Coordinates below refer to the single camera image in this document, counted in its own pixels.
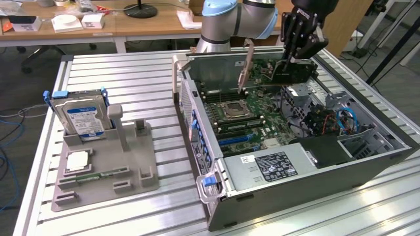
black stand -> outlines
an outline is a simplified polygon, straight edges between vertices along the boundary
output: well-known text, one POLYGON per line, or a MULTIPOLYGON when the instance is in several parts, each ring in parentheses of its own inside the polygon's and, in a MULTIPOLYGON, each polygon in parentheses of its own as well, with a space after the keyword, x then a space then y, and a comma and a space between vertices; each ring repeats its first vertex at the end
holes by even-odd
POLYGON ((141 4, 141 0, 137 0, 137 4, 124 7, 124 13, 135 18, 151 18, 157 15, 157 9, 151 5, 141 4))
POLYGON ((372 75, 369 76, 368 80, 367 80, 367 84, 369 85, 373 80, 376 79, 376 77, 379 76, 380 72, 384 70, 384 68, 387 67, 388 63, 391 62, 392 58, 395 57, 395 55, 397 54, 397 52, 400 51, 400 49, 403 48, 404 44, 407 43, 407 41, 409 40, 409 38, 413 36, 413 34, 416 33, 417 29, 420 27, 420 16, 416 19, 413 25, 411 26, 411 28, 408 29, 407 33, 404 34, 403 38, 400 39, 400 41, 397 42, 397 44, 395 45, 393 49, 391 50, 389 54, 387 55, 387 57, 384 58, 384 60, 381 61, 379 67, 376 68, 376 70, 373 71, 372 75))

floor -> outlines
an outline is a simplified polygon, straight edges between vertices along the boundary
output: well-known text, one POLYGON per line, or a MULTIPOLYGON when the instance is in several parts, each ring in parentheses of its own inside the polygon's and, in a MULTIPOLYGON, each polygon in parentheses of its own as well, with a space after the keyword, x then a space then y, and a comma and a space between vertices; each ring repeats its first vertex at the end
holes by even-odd
MULTIPOLYGON (((373 17, 365 17, 359 29, 367 31, 371 26, 373 17)), ((379 26, 373 38, 377 36, 380 30, 391 24, 388 20, 384 20, 379 26)), ((399 28, 397 32, 393 34, 391 40, 388 41, 384 48, 376 50, 377 56, 371 57, 364 69, 368 74, 373 72, 377 65, 380 64, 383 58, 389 52, 389 48, 399 41, 399 38, 407 30, 399 28)), ((391 67, 401 56, 408 52, 408 50, 416 45, 420 40, 420 36, 415 35, 405 45, 404 49, 399 52, 397 56, 389 63, 391 67)), ((188 49, 193 40, 179 40, 177 49, 188 49)), ((131 42, 127 44, 129 52, 139 51, 160 51, 168 49, 168 41, 140 41, 131 42)), ((72 55, 87 55, 87 54, 107 54, 116 53, 115 45, 112 43, 99 43, 97 49, 91 50, 88 44, 80 45, 64 45, 60 48, 72 55)), ((23 74, 20 71, 21 60, 36 50, 36 47, 27 47, 27 53, 20 54, 16 48, 8 48, 1 54, 0 49, 0 110, 9 108, 25 108, 36 104, 43 103, 43 91, 52 90, 53 83, 56 79, 56 72, 60 63, 60 55, 49 51, 41 55, 40 59, 32 63, 32 74, 23 74)), ((352 56, 347 53, 343 54, 347 59, 352 56)), ((356 62, 363 64, 367 57, 361 59, 355 59, 356 62)), ((352 60, 343 60, 344 64, 356 71, 359 65, 352 60)), ((360 71, 359 76, 367 79, 363 71, 360 71)), ((391 103, 400 109, 400 111, 417 123, 420 124, 420 55, 416 55, 411 60, 407 67, 397 65, 392 71, 387 74, 381 82, 377 83, 377 88, 383 96, 391 101, 391 103)), ((0 115, 8 115, 16 111, 1 112, 0 115)), ((27 114, 28 116, 41 114, 45 112, 45 107, 36 108, 31 110, 27 114)), ((7 118, 8 122, 20 122, 20 118, 7 118)), ((39 136, 43 129, 44 117, 27 118, 24 120, 24 133, 21 137, 13 142, 12 145, 4 148, 7 156, 15 166, 15 172, 19 180, 20 187, 20 197, 17 201, 12 204, 13 206, 20 206, 23 193, 27 185, 27 180, 29 177, 29 171, 32 167, 32 160, 36 153, 39 136)), ((5 125, 0 123, 0 136, 13 129, 13 125, 5 125)), ((5 178, 0 181, 0 207, 13 198, 15 186, 13 186, 12 175, 7 174, 5 178)), ((16 223, 19 210, 9 209, 0 212, 0 236, 8 236, 13 232, 13 227, 16 223)))

office chair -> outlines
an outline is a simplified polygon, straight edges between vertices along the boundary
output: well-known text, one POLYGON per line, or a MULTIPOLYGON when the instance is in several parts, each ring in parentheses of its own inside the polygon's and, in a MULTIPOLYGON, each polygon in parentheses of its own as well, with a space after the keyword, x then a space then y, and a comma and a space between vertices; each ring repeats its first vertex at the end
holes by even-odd
MULTIPOLYGON (((92 50, 96 49, 96 44, 89 43, 89 48, 92 50)), ((17 51, 20 53, 25 53, 27 52, 27 48, 24 47, 16 47, 17 51)), ((27 59, 21 62, 20 66, 21 66, 21 72, 24 72, 25 74, 29 74, 32 72, 32 68, 29 68, 27 65, 29 64, 29 62, 32 62, 44 52, 47 52, 49 49, 55 50, 59 54, 65 55, 65 52, 56 46, 56 45, 44 45, 41 46, 28 57, 27 59)))

blue cable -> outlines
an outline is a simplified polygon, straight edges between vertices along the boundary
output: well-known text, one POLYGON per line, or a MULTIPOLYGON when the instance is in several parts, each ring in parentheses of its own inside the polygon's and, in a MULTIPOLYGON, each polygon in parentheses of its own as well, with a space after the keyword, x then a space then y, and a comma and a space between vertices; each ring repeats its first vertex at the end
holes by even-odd
POLYGON ((7 158, 4 156, 0 156, 0 159, 7 163, 7 165, 9 166, 9 169, 12 171, 12 176, 13 176, 13 182, 15 182, 15 187, 16 187, 16 192, 15 192, 15 197, 13 199, 3 206, 3 208, 0 209, 0 212, 13 204, 13 202, 17 200, 19 198, 19 183, 17 183, 17 177, 16 177, 16 173, 15 173, 15 167, 12 165, 12 163, 9 162, 9 160, 7 160, 7 158))
POLYGON ((337 124, 339 124, 339 126, 341 127, 343 130, 345 130, 345 127, 344 127, 344 125, 343 125, 343 123, 341 123, 341 120, 340 120, 340 111, 347 111, 347 112, 349 112, 349 114, 351 114, 352 117, 353 117, 356 132, 359 132, 359 122, 357 122, 356 114, 355 114, 353 110, 349 109, 348 107, 343 107, 343 108, 340 108, 340 109, 336 111, 336 119, 337 119, 337 124))
POLYGON ((24 128, 24 126, 23 126, 21 123, 7 122, 7 121, 4 121, 4 120, 0 120, 0 122, 4 123, 4 124, 15 124, 15 125, 19 125, 19 128, 20 128, 20 132, 19 132, 17 136, 16 136, 11 141, 8 141, 5 144, 1 144, 1 145, 0 145, 0 147, 4 148, 5 146, 11 145, 11 144, 20 138, 20 136, 23 135, 23 133, 24 133, 24 131, 25 131, 25 128, 24 128))

white box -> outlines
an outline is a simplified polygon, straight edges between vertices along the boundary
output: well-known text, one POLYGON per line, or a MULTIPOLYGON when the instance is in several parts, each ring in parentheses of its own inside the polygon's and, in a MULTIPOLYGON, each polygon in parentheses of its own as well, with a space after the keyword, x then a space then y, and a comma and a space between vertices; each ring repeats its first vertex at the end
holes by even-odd
POLYGON ((37 16, 32 24, 12 24, 16 32, 39 31, 43 21, 37 16))
POLYGON ((56 33, 64 33, 64 32, 71 32, 71 31, 77 31, 77 30, 84 29, 81 26, 80 20, 77 18, 73 22, 65 23, 65 24, 60 24, 53 19, 51 19, 51 22, 52 22, 53 31, 56 33))
POLYGON ((81 25, 85 29, 101 29, 104 27, 104 23, 103 14, 85 15, 81 19, 81 25))
POLYGON ((363 38, 363 34, 355 30, 352 37, 348 40, 347 46, 343 49, 344 52, 352 52, 356 49, 357 43, 363 38))

